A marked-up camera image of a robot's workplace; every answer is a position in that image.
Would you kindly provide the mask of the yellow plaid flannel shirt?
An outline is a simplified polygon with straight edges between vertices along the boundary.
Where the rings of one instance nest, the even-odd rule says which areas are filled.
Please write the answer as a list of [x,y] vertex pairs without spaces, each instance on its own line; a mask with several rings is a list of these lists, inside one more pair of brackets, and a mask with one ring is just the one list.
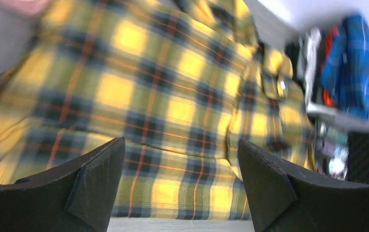
[[0,184],[123,137],[115,216],[249,219],[240,139],[314,170],[292,73],[242,0],[52,0],[0,75]]

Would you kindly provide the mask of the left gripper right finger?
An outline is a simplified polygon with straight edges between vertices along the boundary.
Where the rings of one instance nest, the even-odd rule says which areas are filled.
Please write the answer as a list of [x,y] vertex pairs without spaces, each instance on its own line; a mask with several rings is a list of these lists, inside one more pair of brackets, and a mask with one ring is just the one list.
[[369,232],[369,185],[322,175],[239,140],[257,232]]

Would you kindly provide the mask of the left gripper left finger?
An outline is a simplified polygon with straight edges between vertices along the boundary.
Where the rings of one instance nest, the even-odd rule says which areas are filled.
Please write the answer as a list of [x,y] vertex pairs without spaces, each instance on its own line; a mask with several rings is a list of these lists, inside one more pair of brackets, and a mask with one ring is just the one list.
[[105,232],[125,160],[115,138],[49,170],[0,185],[0,232]]

